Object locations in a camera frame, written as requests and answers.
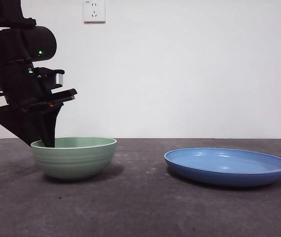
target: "green bowl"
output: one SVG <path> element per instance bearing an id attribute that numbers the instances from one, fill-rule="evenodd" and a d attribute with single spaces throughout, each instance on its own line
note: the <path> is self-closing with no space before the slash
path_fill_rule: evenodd
<path id="1" fill-rule="evenodd" d="M 115 139 L 102 137 L 56 138 L 54 148 L 42 141 L 31 143 L 37 165 L 61 180 L 82 180 L 100 173 L 111 162 L 115 147 Z"/>

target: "wall socket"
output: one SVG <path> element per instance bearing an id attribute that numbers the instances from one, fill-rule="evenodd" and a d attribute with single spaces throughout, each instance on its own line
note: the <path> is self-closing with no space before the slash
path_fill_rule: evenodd
<path id="1" fill-rule="evenodd" d="M 105 0 L 86 0 L 84 3 L 85 23 L 105 22 Z"/>

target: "oval plate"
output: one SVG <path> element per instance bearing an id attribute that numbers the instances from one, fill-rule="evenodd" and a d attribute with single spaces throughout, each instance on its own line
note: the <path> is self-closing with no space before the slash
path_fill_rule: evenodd
<path id="1" fill-rule="evenodd" d="M 281 158 L 224 148 L 186 148 L 167 152 L 172 171 L 186 178 L 214 185 L 253 187 L 281 178 Z"/>

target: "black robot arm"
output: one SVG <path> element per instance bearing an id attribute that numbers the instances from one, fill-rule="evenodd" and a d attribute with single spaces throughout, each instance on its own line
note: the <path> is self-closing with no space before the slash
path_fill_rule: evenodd
<path id="1" fill-rule="evenodd" d="M 54 147 L 55 124 L 63 102 L 77 93 L 70 89 L 52 93 L 63 85 L 63 70 L 34 68 L 34 61 L 52 58 L 53 33 L 23 17 L 20 0 L 0 0 L 0 124 L 28 145 L 42 140 Z"/>

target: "gray table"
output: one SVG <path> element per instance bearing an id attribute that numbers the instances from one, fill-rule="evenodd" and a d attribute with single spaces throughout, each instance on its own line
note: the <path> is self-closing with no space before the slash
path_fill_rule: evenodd
<path id="1" fill-rule="evenodd" d="M 281 140 L 118 139 L 100 175 L 43 175 L 30 148 L 0 140 L 0 237 L 281 237 L 281 180 L 232 189 L 171 173 L 163 154 L 225 147 L 281 157 Z"/>

